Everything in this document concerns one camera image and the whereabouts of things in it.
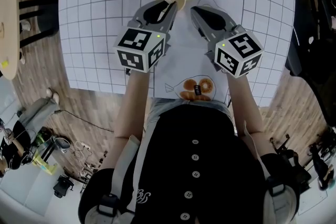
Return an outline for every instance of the shoulder strap buckle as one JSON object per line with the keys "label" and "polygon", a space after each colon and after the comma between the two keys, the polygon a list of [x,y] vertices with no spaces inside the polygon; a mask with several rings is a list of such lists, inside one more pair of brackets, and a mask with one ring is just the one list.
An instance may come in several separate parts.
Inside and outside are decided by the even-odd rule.
{"label": "shoulder strap buckle", "polygon": [[285,185],[275,177],[268,177],[266,179],[267,189],[272,197],[278,196],[285,192]]}
{"label": "shoulder strap buckle", "polygon": [[102,215],[114,218],[117,214],[118,204],[119,199],[116,195],[105,194],[100,200],[97,211]]}

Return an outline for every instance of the backpack strap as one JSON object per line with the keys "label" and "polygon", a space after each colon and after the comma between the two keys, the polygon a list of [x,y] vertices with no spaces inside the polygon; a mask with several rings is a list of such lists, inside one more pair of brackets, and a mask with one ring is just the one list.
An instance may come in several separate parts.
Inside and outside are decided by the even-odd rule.
{"label": "backpack strap", "polygon": [[121,215],[118,212],[118,204],[125,174],[136,155],[139,145],[140,141],[134,135],[131,135],[115,166],[110,194],[104,195],[99,205],[89,210],[85,217],[85,223],[131,223],[133,214],[126,212]]}
{"label": "backpack strap", "polygon": [[257,159],[262,167],[267,191],[264,196],[264,213],[263,223],[267,224],[286,224],[289,223],[296,213],[296,194],[294,190],[285,185],[282,181],[270,175],[265,164],[258,154],[256,144],[252,136],[246,129],[246,122],[244,122],[243,141],[249,148],[250,152]]}

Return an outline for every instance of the yellow sticker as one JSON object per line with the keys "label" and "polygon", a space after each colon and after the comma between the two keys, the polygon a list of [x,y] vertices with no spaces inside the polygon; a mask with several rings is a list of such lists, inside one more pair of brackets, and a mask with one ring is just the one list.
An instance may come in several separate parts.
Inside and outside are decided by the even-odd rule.
{"label": "yellow sticker", "polygon": [[1,63],[2,68],[8,67],[8,61],[3,61]]}

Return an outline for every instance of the grid paper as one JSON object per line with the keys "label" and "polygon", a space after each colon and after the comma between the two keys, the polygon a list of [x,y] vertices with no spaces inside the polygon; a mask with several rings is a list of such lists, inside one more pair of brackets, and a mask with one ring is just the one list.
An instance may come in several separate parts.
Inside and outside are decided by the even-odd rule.
{"label": "grid paper", "polygon": [[[120,27],[150,1],[59,0],[61,46],[71,88],[125,93],[128,76],[112,47]],[[150,97],[153,81],[151,73]]]}
{"label": "grid paper", "polygon": [[[128,76],[119,66],[112,46],[120,27],[149,1],[59,0],[62,52],[70,87],[125,92]],[[279,83],[289,48],[294,3],[295,0],[244,0],[241,23],[254,32],[265,48],[258,67],[247,75],[259,106],[270,104]],[[150,87],[149,96],[154,96],[154,73]]]}
{"label": "grid paper", "polygon": [[289,49],[295,0],[244,0],[242,26],[253,31],[265,52],[248,81],[257,105],[269,106]]}

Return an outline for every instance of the white table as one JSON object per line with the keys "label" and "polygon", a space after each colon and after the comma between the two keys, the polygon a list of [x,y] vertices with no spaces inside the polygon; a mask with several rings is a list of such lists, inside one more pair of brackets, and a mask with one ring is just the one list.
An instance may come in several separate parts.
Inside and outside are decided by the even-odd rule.
{"label": "white table", "polygon": [[[122,25],[151,0],[59,0],[62,53],[70,87],[124,93],[128,77],[112,50]],[[215,72],[206,43],[193,27],[190,7],[211,5],[227,11],[236,23],[252,30],[265,53],[258,68],[248,74],[258,105],[268,106],[284,68],[291,37],[295,0],[192,0],[179,12],[171,30],[172,47],[151,73],[149,96],[178,98],[173,88],[197,76],[211,77],[214,100],[228,100],[226,75]]]}
{"label": "white table", "polygon": [[0,0],[0,3],[0,71],[12,80],[19,63],[19,1]]}

